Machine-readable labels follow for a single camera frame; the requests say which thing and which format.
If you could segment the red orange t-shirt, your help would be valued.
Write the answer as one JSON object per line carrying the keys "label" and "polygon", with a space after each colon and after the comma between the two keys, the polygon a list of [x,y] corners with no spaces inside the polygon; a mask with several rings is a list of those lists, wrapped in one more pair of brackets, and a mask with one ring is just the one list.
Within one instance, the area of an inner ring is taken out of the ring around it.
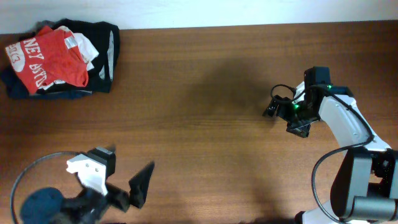
{"label": "red orange t-shirt", "polygon": [[13,70],[30,94],[55,80],[88,84],[86,63],[73,32],[45,26],[35,37],[5,47]]}

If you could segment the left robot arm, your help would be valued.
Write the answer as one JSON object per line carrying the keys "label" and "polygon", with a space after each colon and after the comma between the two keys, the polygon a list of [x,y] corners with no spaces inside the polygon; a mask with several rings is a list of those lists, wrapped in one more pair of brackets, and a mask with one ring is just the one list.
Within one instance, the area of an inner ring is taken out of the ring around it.
{"label": "left robot arm", "polygon": [[155,162],[148,163],[129,181],[130,191],[107,183],[116,170],[115,148],[96,147],[87,152],[56,152],[41,157],[26,167],[18,176],[10,195],[10,210],[16,222],[14,195],[22,177],[39,163],[54,157],[72,155],[66,171],[75,175],[81,192],[71,198],[59,189],[42,188],[30,194],[22,204],[23,223],[98,223],[111,207],[126,213],[131,206],[141,209],[147,198]]}

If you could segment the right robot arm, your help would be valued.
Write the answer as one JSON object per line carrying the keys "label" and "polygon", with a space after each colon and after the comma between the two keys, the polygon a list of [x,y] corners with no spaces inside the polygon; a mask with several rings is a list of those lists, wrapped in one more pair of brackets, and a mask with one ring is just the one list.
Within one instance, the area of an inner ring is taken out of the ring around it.
{"label": "right robot arm", "polygon": [[[312,123],[325,122],[338,149],[324,154],[311,174],[313,210],[296,214],[294,223],[382,223],[397,220],[397,151],[383,141],[361,114],[352,91],[336,86],[327,67],[304,71],[303,82],[289,87],[293,97],[271,95],[264,116],[277,116],[287,132],[308,137]],[[344,153],[329,201],[317,194],[316,174],[328,157]]]}

